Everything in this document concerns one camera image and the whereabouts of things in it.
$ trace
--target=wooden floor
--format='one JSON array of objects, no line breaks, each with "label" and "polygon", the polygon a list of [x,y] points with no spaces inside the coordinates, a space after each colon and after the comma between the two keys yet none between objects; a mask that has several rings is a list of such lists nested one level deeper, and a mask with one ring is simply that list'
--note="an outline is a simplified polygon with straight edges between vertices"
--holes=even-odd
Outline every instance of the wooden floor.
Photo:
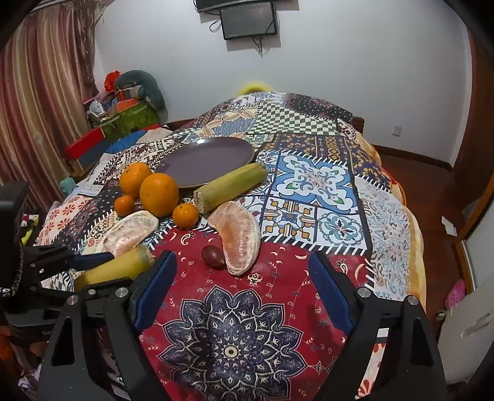
[{"label": "wooden floor", "polygon": [[382,166],[403,186],[407,206],[418,220],[424,238],[424,265],[427,276],[426,312],[433,328],[434,313],[444,309],[444,300],[459,279],[458,261],[453,251],[454,237],[441,224],[445,216],[456,229],[464,221],[455,205],[457,187],[450,172],[441,167],[381,154]]}]

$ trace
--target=television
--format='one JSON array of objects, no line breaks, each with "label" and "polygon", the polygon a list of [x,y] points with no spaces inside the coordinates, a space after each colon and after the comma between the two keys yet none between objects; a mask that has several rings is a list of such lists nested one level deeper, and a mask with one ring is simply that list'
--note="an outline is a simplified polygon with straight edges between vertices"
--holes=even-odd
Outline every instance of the television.
[{"label": "television", "polygon": [[272,1],[221,7],[219,14],[225,40],[276,34]]},{"label": "television", "polygon": [[252,0],[196,0],[195,4],[197,12],[215,10],[227,5],[235,5],[240,3],[252,2]]}]

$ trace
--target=patchwork tablecloth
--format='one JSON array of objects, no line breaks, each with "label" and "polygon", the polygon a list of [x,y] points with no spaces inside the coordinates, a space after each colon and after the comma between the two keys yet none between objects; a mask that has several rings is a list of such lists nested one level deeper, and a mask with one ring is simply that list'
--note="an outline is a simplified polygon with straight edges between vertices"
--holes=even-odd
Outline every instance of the patchwork tablecloth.
[{"label": "patchwork tablecloth", "polygon": [[[183,231],[162,219],[145,243],[155,255],[173,250],[178,273],[140,340],[174,400],[310,400],[346,338],[308,277],[309,252],[325,252],[355,286],[379,297],[413,293],[425,304],[420,230],[351,117],[292,93],[229,100],[170,136],[105,154],[69,202],[51,211],[38,242],[91,253],[118,220],[113,202],[125,166],[143,161],[155,168],[164,155],[201,138],[247,140],[270,171],[236,199],[261,228],[254,268],[240,278],[211,270],[201,249],[221,240],[207,221]],[[185,201],[190,195],[182,193]],[[73,274],[45,284],[71,289]],[[376,345],[358,396],[371,390],[383,349]]]}]

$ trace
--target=red bag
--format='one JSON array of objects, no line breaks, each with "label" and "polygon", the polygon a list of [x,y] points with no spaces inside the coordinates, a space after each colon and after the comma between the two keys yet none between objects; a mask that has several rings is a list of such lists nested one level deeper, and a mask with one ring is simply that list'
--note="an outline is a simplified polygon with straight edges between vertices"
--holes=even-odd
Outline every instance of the red bag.
[{"label": "red bag", "polygon": [[120,76],[119,71],[109,73],[105,79],[105,91],[111,92],[115,88],[115,80]]}]

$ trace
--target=ceramic plate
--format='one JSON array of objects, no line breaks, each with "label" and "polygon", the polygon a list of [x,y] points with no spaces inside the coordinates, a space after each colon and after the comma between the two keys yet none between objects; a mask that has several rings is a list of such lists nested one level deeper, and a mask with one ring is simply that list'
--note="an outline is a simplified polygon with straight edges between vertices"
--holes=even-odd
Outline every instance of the ceramic plate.
[{"label": "ceramic plate", "polygon": [[179,188],[196,188],[250,163],[254,154],[240,138],[200,139],[166,155],[155,172],[168,174]]}]

